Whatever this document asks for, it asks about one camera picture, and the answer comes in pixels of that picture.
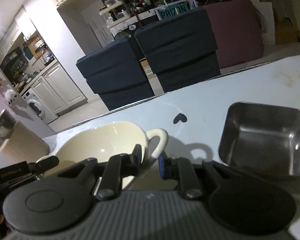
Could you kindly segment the cream two-handled ceramic bowl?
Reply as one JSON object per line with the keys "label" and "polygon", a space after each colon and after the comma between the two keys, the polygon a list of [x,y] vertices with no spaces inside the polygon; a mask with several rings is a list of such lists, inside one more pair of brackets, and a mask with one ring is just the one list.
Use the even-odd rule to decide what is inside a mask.
{"label": "cream two-handled ceramic bowl", "polygon": [[112,122],[82,131],[65,142],[55,153],[59,164],[38,176],[50,176],[87,158],[104,163],[117,154],[131,154],[136,144],[141,145],[141,174],[123,178],[124,190],[148,190],[154,187],[158,176],[151,169],[168,143],[168,133],[161,128],[143,131],[128,121]]}

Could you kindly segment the square steel container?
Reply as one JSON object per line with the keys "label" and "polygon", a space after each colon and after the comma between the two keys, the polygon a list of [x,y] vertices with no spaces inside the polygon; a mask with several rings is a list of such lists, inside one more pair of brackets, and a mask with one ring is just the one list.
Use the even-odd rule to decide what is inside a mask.
{"label": "square steel container", "polygon": [[277,179],[300,177],[300,110],[236,102],[229,108],[219,143],[231,167]]}

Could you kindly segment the left dark blue chair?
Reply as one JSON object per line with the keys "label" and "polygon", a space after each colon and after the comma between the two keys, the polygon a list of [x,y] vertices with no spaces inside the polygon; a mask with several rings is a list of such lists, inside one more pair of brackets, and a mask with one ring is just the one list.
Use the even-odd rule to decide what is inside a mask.
{"label": "left dark blue chair", "polygon": [[140,59],[143,53],[132,37],[122,37],[90,53],[76,66],[95,94],[112,111],[154,96]]}

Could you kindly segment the dark blue chair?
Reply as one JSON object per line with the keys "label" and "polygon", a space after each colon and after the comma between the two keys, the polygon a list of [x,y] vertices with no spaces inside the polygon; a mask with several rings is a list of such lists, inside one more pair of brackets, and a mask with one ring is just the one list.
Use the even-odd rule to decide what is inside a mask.
{"label": "dark blue chair", "polygon": [[132,37],[122,37],[90,53],[76,66],[95,94],[112,111],[154,96],[140,59],[143,53]]}
{"label": "dark blue chair", "polygon": [[149,24],[134,36],[165,92],[221,74],[216,39],[202,7]]}

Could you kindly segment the beige canister with steel lid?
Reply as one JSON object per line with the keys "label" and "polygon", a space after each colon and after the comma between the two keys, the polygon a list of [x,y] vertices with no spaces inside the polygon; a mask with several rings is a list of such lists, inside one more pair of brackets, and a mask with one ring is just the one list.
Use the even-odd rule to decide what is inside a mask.
{"label": "beige canister with steel lid", "polygon": [[0,152],[17,163],[30,163],[48,155],[49,146],[5,109],[0,113]]}

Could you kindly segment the white washing machine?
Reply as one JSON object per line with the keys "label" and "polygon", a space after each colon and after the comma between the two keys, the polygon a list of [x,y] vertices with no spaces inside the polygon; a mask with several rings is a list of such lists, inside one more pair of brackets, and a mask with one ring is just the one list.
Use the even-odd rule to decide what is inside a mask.
{"label": "white washing machine", "polygon": [[45,124],[49,124],[58,118],[32,88],[29,88],[21,97]]}

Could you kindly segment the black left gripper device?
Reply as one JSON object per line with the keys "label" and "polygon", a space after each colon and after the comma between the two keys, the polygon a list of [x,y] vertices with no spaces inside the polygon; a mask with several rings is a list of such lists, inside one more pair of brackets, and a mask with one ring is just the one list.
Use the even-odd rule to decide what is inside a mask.
{"label": "black left gripper device", "polygon": [[14,186],[36,179],[37,176],[56,167],[59,159],[56,156],[45,156],[44,159],[35,163],[20,163],[0,169],[0,196],[5,196]]}

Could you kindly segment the right dark blue chair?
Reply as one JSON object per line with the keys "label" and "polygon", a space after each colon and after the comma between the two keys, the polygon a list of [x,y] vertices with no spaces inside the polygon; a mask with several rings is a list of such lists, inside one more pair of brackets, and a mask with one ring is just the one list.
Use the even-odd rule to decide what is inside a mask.
{"label": "right dark blue chair", "polygon": [[134,36],[165,92],[221,74],[216,39],[202,7],[149,24]]}

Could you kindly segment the maroon chair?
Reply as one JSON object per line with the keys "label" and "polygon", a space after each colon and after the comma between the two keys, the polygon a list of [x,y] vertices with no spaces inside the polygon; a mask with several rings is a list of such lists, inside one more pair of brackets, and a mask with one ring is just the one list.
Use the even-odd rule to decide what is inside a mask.
{"label": "maroon chair", "polygon": [[250,62],[263,56],[262,31],[250,0],[219,2],[203,6],[215,35],[220,68]]}

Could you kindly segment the teal prizon sign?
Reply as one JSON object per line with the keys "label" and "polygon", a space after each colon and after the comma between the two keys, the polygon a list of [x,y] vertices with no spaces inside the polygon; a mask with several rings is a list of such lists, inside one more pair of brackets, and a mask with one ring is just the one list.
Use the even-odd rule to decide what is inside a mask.
{"label": "teal prizon sign", "polygon": [[180,14],[184,14],[190,10],[191,7],[187,2],[181,2],[169,6],[161,6],[160,8],[157,8],[155,12],[159,20],[164,20]]}

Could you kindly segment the cluttered white shelf unit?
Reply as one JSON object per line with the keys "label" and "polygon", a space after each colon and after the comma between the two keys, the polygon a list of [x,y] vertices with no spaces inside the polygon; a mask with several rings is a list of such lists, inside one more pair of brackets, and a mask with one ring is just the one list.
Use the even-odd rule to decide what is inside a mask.
{"label": "cluttered white shelf unit", "polygon": [[151,7],[151,0],[105,0],[99,15],[110,29],[132,17],[139,21],[139,15]]}

